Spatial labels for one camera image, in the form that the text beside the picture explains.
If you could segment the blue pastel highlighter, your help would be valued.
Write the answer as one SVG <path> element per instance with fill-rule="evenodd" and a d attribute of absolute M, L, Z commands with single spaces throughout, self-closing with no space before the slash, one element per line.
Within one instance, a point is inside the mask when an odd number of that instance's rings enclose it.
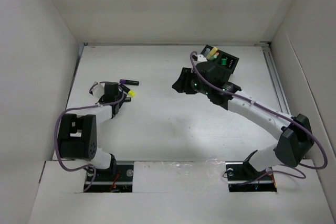
<path fill-rule="evenodd" d="M 207 48 L 207 49 L 205 50 L 205 52 L 204 52 L 204 56 L 207 56 L 207 55 L 209 54 L 209 52 L 210 52 L 210 49 Z"/>

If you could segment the green pastel highlighter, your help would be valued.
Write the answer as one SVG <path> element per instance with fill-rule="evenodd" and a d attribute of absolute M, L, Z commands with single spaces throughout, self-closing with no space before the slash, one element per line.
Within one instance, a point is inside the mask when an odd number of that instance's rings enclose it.
<path fill-rule="evenodd" d="M 216 53 L 212 56 L 211 60 L 215 60 L 218 57 L 219 53 Z"/>

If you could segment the yellow pastel highlighter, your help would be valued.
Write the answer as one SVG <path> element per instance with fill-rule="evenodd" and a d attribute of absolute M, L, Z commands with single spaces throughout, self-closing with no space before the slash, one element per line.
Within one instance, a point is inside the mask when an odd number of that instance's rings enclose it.
<path fill-rule="evenodd" d="M 210 52 L 207 54 L 206 58 L 207 59 L 211 59 L 216 54 L 217 51 L 218 51 L 218 48 L 217 47 L 213 47 L 210 50 Z"/>

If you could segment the black green-capped highlighter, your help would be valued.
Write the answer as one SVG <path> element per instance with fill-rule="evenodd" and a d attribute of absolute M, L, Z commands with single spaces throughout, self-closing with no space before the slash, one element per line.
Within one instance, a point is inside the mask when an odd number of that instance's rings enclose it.
<path fill-rule="evenodd" d="M 221 65 L 225 66 L 226 64 L 227 64 L 227 59 L 226 58 L 221 59 Z"/>

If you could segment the yellow-capped black marker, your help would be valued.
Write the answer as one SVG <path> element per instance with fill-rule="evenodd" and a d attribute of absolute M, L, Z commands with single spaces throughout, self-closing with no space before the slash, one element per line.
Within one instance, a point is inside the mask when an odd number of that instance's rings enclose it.
<path fill-rule="evenodd" d="M 130 96 L 131 98 L 135 97 L 136 93 L 131 90 L 130 88 L 128 88 L 127 86 L 123 85 L 123 84 L 119 84 L 119 87 L 121 88 L 121 90 L 126 93 L 128 96 Z"/>

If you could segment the black purple-capped marker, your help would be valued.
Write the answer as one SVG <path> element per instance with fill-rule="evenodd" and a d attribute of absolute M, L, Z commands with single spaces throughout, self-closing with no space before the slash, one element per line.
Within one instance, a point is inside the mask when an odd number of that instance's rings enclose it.
<path fill-rule="evenodd" d="M 120 79 L 119 83 L 123 85 L 132 85 L 132 86 L 138 86 L 140 84 L 139 81 L 128 80 L 128 79 Z"/>

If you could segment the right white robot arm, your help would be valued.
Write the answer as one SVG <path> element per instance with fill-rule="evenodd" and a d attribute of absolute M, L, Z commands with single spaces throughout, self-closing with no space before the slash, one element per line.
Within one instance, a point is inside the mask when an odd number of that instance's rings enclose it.
<path fill-rule="evenodd" d="M 247 178 L 257 178 L 276 165 L 297 167 L 314 144 L 308 118 L 275 112 L 257 104 L 228 78 L 228 72 L 222 67 L 201 62 L 194 69 L 183 68 L 172 88 L 178 93 L 202 93 L 211 103 L 245 117 L 277 140 L 275 145 L 253 151 L 243 161 L 241 168 Z"/>

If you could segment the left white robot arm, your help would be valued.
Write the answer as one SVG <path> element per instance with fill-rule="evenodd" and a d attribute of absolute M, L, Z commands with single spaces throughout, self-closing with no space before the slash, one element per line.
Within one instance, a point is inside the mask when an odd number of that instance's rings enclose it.
<path fill-rule="evenodd" d="M 113 154 L 98 146 L 97 128 L 118 114 L 127 95 L 117 82 L 96 82 L 89 93 L 99 98 L 97 103 L 69 108 L 59 115 L 54 129 L 55 154 L 68 172 L 85 169 L 112 180 L 117 175 L 117 162 Z"/>

